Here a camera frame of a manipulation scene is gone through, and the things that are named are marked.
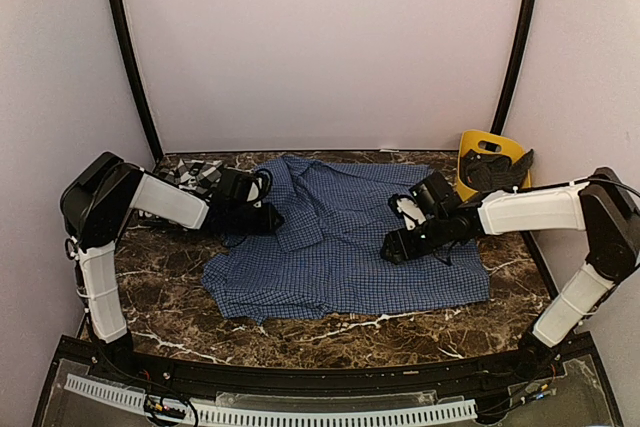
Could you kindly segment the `black front rail frame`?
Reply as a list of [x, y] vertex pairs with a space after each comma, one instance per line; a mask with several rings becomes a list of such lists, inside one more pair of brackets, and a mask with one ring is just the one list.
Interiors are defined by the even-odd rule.
[[433, 391], [502, 401], [510, 388], [564, 372], [553, 358], [535, 364], [520, 352], [411, 367], [365, 369], [276, 369], [193, 362], [128, 352], [117, 361], [87, 342], [74, 354], [89, 371], [148, 387], [153, 393], [216, 399], [224, 393], [302, 397], [377, 396]]

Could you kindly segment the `black white plaid shirt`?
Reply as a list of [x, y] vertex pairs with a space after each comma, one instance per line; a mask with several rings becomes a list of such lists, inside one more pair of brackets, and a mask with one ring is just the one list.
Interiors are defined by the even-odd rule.
[[160, 167], [155, 175], [181, 190], [206, 196], [220, 181], [223, 166], [220, 160], [179, 158], [175, 166]]

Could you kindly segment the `dark grey shirt in basket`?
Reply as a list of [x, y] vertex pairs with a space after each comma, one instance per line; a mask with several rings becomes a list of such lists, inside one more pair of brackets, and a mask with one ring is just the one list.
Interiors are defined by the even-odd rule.
[[477, 192], [521, 187], [534, 161], [534, 150], [513, 161], [503, 154], [484, 154], [469, 150], [461, 159], [461, 181]]

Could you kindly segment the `yellow plastic basket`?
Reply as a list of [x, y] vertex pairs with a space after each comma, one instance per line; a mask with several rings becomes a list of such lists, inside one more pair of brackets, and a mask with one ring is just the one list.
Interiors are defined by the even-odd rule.
[[531, 187], [534, 150], [507, 137], [480, 130], [462, 134], [456, 191], [463, 201], [478, 193]]

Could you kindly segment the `black corner post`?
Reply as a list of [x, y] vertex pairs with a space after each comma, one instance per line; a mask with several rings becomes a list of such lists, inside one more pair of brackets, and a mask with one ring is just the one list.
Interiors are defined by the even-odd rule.
[[502, 135], [515, 95], [523, 63], [536, 0], [521, 0], [513, 43], [490, 132]]
[[124, 0], [108, 1], [121, 59], [136, 108], [136, 113], [152, 158], [155, 162], [159, 162], [164, 157], [164, 151], [144, 90], [136, 54], [134, 52], [127, 14], [125, 12]]

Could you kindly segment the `blue checked long sleeve shirt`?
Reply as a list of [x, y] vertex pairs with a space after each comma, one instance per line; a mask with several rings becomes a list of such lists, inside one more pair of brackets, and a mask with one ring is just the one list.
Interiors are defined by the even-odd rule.
[[283, 216], [272, 235], [232, 238], [204, 267], [202, 284], [226, 318], [321, 319], [429, 311], [484, 302], [490, 277], [470, 242], [395, 265], [380, 256], [403, 227], [394, 194], [433, 173], [428, 165], [325, 163], [285, 155], [262, 165], [273, 176], [267, 202]]

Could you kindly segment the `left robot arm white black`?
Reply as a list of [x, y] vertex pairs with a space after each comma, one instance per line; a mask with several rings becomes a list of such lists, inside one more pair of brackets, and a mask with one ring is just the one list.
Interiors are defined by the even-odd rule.
[[60, 201], [67, 255], [76, 264], [78, 293], [97, 338], [112, 343], [128, 333], [115, 251], [131, 212], [214, 235], [268, 235], [284, 223], [266, 200], [273, 184], [267, 169], [245, 171], [220, 160], [181, 160], [173, 169], [151, 173], [111, 152], [97, 157]]

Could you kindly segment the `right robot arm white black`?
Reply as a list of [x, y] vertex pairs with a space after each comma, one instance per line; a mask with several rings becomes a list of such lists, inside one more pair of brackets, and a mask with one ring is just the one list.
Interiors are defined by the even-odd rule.
[[544, 187], [496, 190], [461, 199], [433, 173], [394, 195], [389, 205], [404, 227], [386, 234], [380, 255], [394, 264], [431, 255], [479, 236], [542, 230], [583, 231], [589, 251], [581, 267], [538, 317], [529, 341], [510, 360], [521, 381], [534, 379], [549, 352], [639, 268], [638, 192], [602, 167], [591, 176]]

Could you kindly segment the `right black corner post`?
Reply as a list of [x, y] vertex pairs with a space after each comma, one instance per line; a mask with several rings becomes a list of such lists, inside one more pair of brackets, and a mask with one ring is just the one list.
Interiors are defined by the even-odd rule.
[[521, 0], [513, 43], [490, 132], [502, 135], [515, 95], [523, 63], [536, 0]]

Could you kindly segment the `left black corner post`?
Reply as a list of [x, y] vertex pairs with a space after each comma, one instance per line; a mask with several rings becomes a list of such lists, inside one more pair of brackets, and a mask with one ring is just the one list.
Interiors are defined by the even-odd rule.
[[144, 90], [136, 54], [134, 52], [127, 14], [125, 12], [124, 0], [108, 1], [121, 59], [136, 108], [136, 113], [152, 158], [155, 162], [159, 162], [164, 157], [164, 151]]

